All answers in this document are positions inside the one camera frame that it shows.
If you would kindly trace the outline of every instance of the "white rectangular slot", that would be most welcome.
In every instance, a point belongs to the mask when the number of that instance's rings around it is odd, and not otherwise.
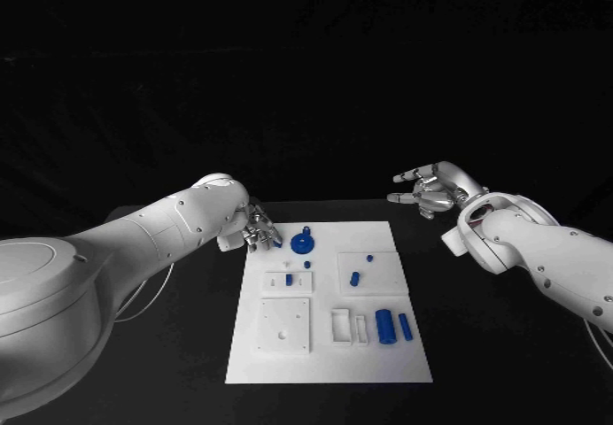
[[[366,260],[367,255],[373,256],[372,262]],[[360,274],[357,286],[350,286],[353,272]],[[402,263],[396,252],[340,252],[338,281],[343,297],[408,294]]]
[[[336,308],[331,310],[331,344],[338,346],[350,345],[350,323],[348,310]]]
[[[363,316],[354,316],[354,334],[357,336],[354,344],[367,345],[366,318]]]
[[[255,351],[308,354],[308,298],[265,298],[259,302]]]
[[[291,275],[291,285],[285,284],[285,275]],[[268,272],[263,273],[262,294],[289,295],[312,293],[312,272]]]

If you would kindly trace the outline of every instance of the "blue part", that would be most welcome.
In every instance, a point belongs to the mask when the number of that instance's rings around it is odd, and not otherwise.
[[[312,248],[315,246],[315,241],[312,240],[312,237],[310,235],[310,228],[302,228],[302,233],[298,233],[291,238],[291,251],[295,254],[308,254],[312,251]]]
[[[360,274],[357,272],[353,272],[350,274],[350,281],[348,281],[350,286],[357,286],[359,280],[360,280]]]
[[[408,327],[406,315],[403,313],[398,314],[399,325],[402,326],[402,333],[405,334],[405,340],[412,339],[411,328]]]
[[[380,344],[395,344],[392,312],[389,312],[389,310],[376,310],[373,317],[376,319],[376,330],[379,332],[379,343]]]

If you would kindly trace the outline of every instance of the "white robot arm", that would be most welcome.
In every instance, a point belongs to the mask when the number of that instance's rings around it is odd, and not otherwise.
[[[429,220],[434,212],[458,205],[457,226],[441,237],[454,255],[468,252],[493,274],[513,266],[524,268],[542,294],[613,332],[613,243],[561,226],[524,197],[488,193],[449,162],[393,177],[395,182],[412,180],[412,193],[386,198],[418,204]]]
[[[0,241],[0,423],[83,378],[126,295],[213,237],[222,251],[282,243],[226,174],[76,235]]]

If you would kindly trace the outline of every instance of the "black curtain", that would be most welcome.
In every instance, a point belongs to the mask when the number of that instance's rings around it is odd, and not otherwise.
[[[441,160],[611,236],[604,3],[217,3],[4,12],[1,237],[213,172],[263,202],[382,198]]]

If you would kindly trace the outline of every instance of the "black table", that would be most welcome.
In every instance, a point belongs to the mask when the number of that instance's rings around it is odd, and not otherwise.
[[[116,208],[112,220],[139,206]],[[582,321],[537,292],[527,273],[496,276],[439,235],[434,221],[383,200],[266,203],[276,222],[386,220],[409,287],[431,384],[226,385],[246,248],[210,241],[174,264],[149,310],[118,323],[102,356],[74,387],[17,424],[343,424],[436,420],[497,423],[510,416],[602,423],[613,372]],[[126,310],[148,303],[164,272]]]

